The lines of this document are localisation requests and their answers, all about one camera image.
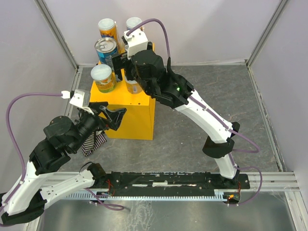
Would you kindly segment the teal blue pull-tab can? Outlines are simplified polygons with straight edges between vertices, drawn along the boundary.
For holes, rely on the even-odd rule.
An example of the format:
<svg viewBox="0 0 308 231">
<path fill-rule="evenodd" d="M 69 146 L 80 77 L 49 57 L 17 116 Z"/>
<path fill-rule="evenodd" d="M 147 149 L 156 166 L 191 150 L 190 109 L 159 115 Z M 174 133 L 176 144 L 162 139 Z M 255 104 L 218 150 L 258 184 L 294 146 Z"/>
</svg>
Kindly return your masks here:
<svg viewBox="0 0 308 231">
<path fill-rule="evenodd" d="M 116 40 L 112 37 L 103 37 L 97 40 L 94 47 L 98 54 L 99 61 L 102 64 L 108 65 L 109 67 L 111 67 L 112 71 L 114 71 L 112 55 L 118 54 Z"/>
</svg>

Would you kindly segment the green label can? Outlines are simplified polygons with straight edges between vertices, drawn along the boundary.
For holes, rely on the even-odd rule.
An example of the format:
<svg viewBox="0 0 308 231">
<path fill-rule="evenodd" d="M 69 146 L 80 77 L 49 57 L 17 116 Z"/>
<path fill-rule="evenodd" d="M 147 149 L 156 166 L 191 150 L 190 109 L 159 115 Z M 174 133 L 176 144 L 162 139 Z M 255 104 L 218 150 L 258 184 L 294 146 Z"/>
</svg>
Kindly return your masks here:
<svg viewBox="0 0 308 231">
<path fill-rule="evenodd" d="M 111 67 L 106 64 L 99 64 L 92 68 L 90 75 L 100 92 L 108 93 L 113 91 L 116 79 L 112 73 Z"/>
</svg>

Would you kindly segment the yellow shelf cabinet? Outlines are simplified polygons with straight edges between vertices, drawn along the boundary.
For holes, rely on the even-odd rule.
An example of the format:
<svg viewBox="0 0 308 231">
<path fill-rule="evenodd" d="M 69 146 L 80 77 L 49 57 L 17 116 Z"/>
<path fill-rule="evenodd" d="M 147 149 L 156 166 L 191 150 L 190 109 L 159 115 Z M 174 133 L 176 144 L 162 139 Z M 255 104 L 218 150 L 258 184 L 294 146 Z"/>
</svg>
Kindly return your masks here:
<svg viewBox="0 0 308 231">
<path fill-rule="evenodd" d="M 90 91 L 90 102 L 108 102 L 109 109 L 126 108 L 117 131 L 107 130 L 109 138 L 152 140 L 154 136 L 155 100 L 144 92 L 131 94 L 125 81 L 115 85 L 112 92 L 102 93 L 95 83 Z"/>
</svg>

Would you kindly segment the orange can white lid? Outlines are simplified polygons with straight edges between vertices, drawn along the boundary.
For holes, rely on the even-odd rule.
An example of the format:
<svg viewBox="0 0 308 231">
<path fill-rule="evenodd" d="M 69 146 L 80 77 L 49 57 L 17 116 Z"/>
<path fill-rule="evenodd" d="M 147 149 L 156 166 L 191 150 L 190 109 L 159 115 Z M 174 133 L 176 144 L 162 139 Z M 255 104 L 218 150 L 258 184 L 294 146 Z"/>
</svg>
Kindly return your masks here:
<svg viewBox="0 0 308 231">
<path fill-rule="evenodd" d="M 126 87 L 129 93 L 131 94 L 139 94 L 142 92 L 142 88 L 135 80 L 127 80 L 125 79 Z"/>
</svg>

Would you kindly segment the blue orange can with spoon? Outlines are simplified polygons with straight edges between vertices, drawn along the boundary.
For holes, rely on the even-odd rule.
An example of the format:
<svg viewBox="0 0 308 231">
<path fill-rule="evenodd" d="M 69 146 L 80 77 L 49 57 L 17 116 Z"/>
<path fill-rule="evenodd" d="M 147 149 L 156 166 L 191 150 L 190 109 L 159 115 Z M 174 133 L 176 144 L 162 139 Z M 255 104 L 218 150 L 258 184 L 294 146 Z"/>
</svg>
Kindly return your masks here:
<svg viewBox="0 0 308 231">
<path fill-rule="evenodd" d="M 126 28 L 127 30 L 131 30 L 141 22 L 142 20 L 139 17 L 130 17 L 126 20 Z"/>
</svg>

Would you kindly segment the clear lid can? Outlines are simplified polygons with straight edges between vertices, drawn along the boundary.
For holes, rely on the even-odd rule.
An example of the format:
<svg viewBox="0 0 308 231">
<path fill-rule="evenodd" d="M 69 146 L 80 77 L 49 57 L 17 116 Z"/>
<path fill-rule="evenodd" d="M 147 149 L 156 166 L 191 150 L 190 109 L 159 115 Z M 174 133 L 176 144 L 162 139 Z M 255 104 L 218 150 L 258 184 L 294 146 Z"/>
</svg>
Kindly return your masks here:
<svg viewBox="0 0 308 231">
<path fill-rule="evenodd" d="M 115 71 L 115 78 L 117 82 L 120 82 L 123 80 L 123 76 L 122 76 L 122 71 L 121 70 L 117 70 Z"/>
</svg>

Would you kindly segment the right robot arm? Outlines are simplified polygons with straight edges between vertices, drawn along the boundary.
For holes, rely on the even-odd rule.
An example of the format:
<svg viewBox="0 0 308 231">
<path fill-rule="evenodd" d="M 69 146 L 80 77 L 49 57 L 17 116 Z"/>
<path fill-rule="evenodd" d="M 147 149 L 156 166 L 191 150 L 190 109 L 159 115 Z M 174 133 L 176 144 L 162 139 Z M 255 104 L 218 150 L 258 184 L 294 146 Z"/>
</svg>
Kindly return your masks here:
<svg viewBox="0 0 308 231">
<path fill-rule="evenodd" d="M 239 131 L 238 122 L 229 122 L 206 104 L 193 85 L 171 68 L 171 60 L 164 65 L 153 50 L 142 50 L 128 58 L 126 53 L 113 55 L 116 73 L 125 70 L 129 80 L 135 80 L 144 93 L 162 105 L 184 114 L 207 135 L 203 153 L 213 158 L 219 168 L 221 184 L 232 188 L 238 183 L 239 170 L 231 160 L 234 147 L 232 137 Z"/>
</svg>

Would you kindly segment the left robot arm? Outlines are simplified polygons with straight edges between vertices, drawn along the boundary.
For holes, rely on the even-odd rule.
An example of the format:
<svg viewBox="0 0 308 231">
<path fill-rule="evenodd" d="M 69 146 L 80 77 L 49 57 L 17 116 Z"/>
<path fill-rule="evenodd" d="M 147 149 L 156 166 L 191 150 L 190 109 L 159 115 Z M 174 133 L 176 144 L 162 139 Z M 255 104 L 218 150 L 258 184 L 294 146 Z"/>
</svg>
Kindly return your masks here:
<svg viewBox="0 0 308 231">
<path fill-rule="evenodd" d="M 93 114 L 80 109 L 76 123 L 67 116 L 58 116 L 44 128 L 46 137 L 30 154 L 25 178 L 16 183 L 19 188 L 0 195 L 0 204 L 4 207 L 1 216 L 4 226 L 33 221 L 63 197 L 84 188 L 100 188 L 106 184 L 106 172 L 100 164 L 92 163 L 61 183 L 45 188 L 42 186 L 94 132 L 118 130 L 127 110 L 110 110 L 107 105 L 107 102 L 90 103 Z"/>
</svg>

